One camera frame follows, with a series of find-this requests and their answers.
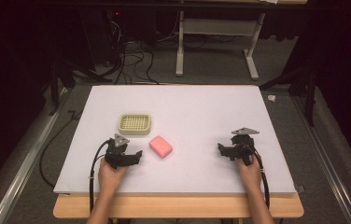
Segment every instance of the hand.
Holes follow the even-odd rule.
[[[260,164],[255,156],[252,156],[252,164],[246,166],[242,159],[236,159],[239,165],[240,175],[245,185],[247,193],[260,191]]]
[[[99,170],[100,193],[115,193],[128,168],[128,166],[119,167],[115,170],[105,161],[104,158],[102,158]]]

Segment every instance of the person's right hand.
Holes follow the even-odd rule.
[[[243,184],[247,190],[247,193],[259,190],[260,191],[260,164],[257,158],[252,156],[252,164],[246,166],[242,159],[236,159],[239,165],[240,175],[242,177]]]

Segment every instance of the forearm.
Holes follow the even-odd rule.
[[[248,192],[248,204],[253,223],[274,224],[274,220],[263,200],[260,189],[253,189]]]
[[[99,193],[93,210],[91,210],[91,215],[87,222],[88,224],[106,224],[108,222],[108,210],[114,198],[114,194],[114,190]]]

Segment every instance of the floor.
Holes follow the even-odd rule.
[[[155,47],[141,46],[138,42],[128,45],[119,84],[149,83],[149,74],[151,79],[162,84],[260,85],[281,75],[296,41],[259,40],[253,56],[260,80],[252,81],[241,51],[248,47],[248,39],[209,36],[203,44],[199,38],[186,40],[188,48],[185,49],[183,77],[175,76],[174,41],[161,42]],[[149,68],[151,55],[154,58]],[[97,66],[98,71],[105,70],[102,65]],[[51,107],[48,102],[15,148],[0,173],[0,205],[4,204],[2,201],[7,191],[12,190],[9,189],[12,183],[20,183],[20,188],[15,191],[15,200],[4,209],[7,212],[0,216],[0,223],[86,222],[86,219],[58,219],[53,216],[56,194],[43,181],[38,169],[39,160],[29,159],[29,156],[33,152],[39,156],[42,149],[48,147],[42,167],[47,179],[54,183],[77,128],[77,120],[72,120],[56,134],[70,121],[72,114],[69,111],[83,110],[91,86],[95,84],[98,83],[78,78],[77,85],[63,93],[58,113],[49,116]],[[301,115],[303,98],[289,97],[286,89],[287,86],[276,86],[262,92],[304,207],[303,217],[286,219],[283,223],[351,223],[351,149],[319,90],[315,98],[316,126],[312,128],[306,125]],[[275,102],[267,100],[269,94],[276,95]],[[29,162],[31,169],[23,170],[25,176],[15,183],[21,166]]]

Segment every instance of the person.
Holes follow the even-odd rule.
[[[274,220],[260,190],[260,165],[255,157],[252,159],[252,164],[248,166],[242,159],[236,159],[240,176],[246,188],[251,217],[253,223],[273,224]],[[119,167],[114,170],[105,159],[101,159],[99,170],[100,193],[89,216],[88,224],[107,223],[109,206],[127,170],[128,167]]]
[[[257,158],[252,157],[252,164],[246,166],[242,159],[236,159],[239,165],[240,176],[246,188],[248,205],[253,223],[272,224],[274,219],[269,212],[260,190],[260,164]]]

